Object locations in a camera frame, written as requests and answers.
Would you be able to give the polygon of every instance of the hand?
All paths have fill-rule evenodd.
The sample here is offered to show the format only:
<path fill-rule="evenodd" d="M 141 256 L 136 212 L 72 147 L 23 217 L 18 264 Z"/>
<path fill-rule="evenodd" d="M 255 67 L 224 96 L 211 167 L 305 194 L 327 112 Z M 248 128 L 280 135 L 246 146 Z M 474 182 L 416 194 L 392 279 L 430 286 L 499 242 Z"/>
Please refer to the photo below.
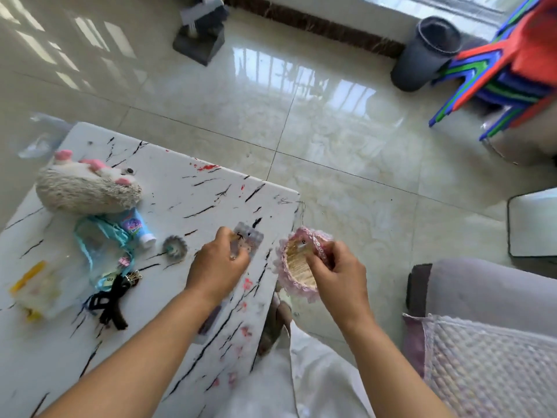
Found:
<path fill-rule="evenodd" d="M 315 253 L 307 253 L 306 261 L 317 282 L 321 300 L 341 331 L 371 318 L 369 307 L 366 267 L 350 252 L 344 242 L 334 241 L 326 246 L 332 251 L 329 270 Z"/>
<path fill-rule="evenodd" d="M 196 252 L 189 269 L 185 288 L 196 291 L 213 308 L 234 289 L 249 265 L 245 248 L 240 248 L 235 259 L 230 258 L 230 242 L 234 236 L 228 227 L 220 227 L 214 241 Z"/>

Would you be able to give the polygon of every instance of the marble-patterned table top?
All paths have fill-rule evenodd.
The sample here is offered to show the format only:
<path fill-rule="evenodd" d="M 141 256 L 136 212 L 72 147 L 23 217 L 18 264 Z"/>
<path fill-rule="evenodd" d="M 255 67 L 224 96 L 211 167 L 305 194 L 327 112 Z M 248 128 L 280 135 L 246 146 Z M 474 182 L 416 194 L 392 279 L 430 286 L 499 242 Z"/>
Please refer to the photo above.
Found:
<path fill-rule="evenodd" d="M 65 252 L 74 222 L 46 211 L 32 189 L 0 235 L 0 411 L 10 418 L 38 414 L 84 373 L 107 358 L 180 292 L 193 255 L 219 226 L 256 226 L 263 242 L 215 323 L 205 345 L 192 344 L 155 417 L 212 416 L 250 372 L 275 288 L 275 246 L 292 229 L 299 194 L 144 141 L 78 123 L 61 149 L 74 159 L 99 158 L 131 167 L 144 190 L 139 210 L 157 237 L 136 252 L 143 280 L 120 301 L 129 327 L 102 328 L 78 306 L 50 321 L 29 323 L 8 290 L 32 265 Z M 169 235 L 185 238 L 184 261 L 162 252 Z"/>

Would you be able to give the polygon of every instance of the blue tube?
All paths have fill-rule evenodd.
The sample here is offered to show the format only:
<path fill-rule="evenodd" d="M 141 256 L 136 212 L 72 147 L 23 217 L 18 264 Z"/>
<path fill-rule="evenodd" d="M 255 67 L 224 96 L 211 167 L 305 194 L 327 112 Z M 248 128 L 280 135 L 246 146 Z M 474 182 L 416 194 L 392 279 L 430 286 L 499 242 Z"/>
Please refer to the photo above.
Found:
<path fill-rule="evenodd" d="M 137 208 L 124 211 L 118 219 L 118 224 L 128 232 L 131 237 L 138 240 L 144 249 L 155 244 L 157 238 L 149 231 Z"/>

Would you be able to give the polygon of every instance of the stack of plastic chairs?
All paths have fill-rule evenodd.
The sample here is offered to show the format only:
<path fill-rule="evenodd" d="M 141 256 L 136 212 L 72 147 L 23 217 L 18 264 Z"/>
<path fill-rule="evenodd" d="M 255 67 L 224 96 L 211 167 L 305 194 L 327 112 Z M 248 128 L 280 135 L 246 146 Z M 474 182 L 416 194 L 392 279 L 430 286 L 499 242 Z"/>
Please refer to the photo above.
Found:
<path fill-rule="evenodd" d="M 459 53 L 433 83 L 457 77 L 464 83 L 429 127 L 473 96 L 507 107 L 480 140 L 546 108 L 557 98 L 557 0 L 524 1 L 491 43 Z"/>

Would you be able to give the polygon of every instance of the small round basket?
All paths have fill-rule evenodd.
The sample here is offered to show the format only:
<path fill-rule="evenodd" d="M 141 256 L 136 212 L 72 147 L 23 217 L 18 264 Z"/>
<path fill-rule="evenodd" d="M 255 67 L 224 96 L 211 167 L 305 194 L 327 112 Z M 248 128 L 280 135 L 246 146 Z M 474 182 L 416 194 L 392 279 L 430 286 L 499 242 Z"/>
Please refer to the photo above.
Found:
<path fill-rule="evenodd" d="M 308 302 L 319 299 L 317 283 L 310 267 L 306 262 L 307 251 L 317 253 L 318 257 L 329 267 L 326 248 L 324 243 L 331 241 L 332 236 L 319 230 L 300 227 L 289 235 L 288 239 L 280 241 L 277 248 L 277 260 L 275 268 L 278 274 L 278 282 L 289 295 L 301 296 Z"/>

